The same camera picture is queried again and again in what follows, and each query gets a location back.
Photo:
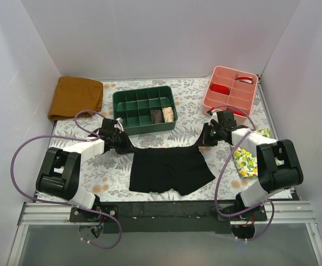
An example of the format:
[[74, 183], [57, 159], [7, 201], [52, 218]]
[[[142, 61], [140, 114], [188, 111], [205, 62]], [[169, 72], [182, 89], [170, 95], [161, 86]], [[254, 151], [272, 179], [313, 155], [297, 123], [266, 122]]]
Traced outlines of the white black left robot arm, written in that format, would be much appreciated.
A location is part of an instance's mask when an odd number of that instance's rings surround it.
[[101, 216], [96, 195], [80, 184], [81, 165], [111, 149], [123, 154], [132, 146], [126, 132], [115, 129], [111, 133], [99, 131], [99, 138], [87, 137], [85, 141], [59, 149], [51, 147], [45, 154], [40, 168], [36, 190], [82, 207], [82, 215], [91, 222]]

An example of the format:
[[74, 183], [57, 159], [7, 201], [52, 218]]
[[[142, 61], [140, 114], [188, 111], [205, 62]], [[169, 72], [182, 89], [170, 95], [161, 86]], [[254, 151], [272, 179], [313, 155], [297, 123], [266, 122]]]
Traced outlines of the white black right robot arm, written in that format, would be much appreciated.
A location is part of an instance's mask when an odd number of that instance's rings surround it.
[[290, 140], [267, 138], [243, 126], [226, 128], [208, 123], [203, 125], [200, 140], [203, 146], [210, 147], [224, 141], [235, 148], [244, 148], [257, 157], [257, 180], [236, 196], [234, 213], [229, 214], [222, 213], [218, 204], [219, 184], [227, 162], [223, 165], [214, 195], [214, 208], [220, 216], [247, 220], [254, 214], [254, 209], [271, 196], [303, 183], [303, 172]]

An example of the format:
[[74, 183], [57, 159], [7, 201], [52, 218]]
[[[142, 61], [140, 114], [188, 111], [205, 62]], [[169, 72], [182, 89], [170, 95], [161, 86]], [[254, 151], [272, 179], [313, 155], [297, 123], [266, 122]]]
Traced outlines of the black underwear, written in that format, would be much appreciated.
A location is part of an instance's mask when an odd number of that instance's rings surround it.
[[188, 147], [133, 147], [129, 190], [164, 193], [169, 190], [185, 196], [215, 179], [199, 147], [201, 138]]

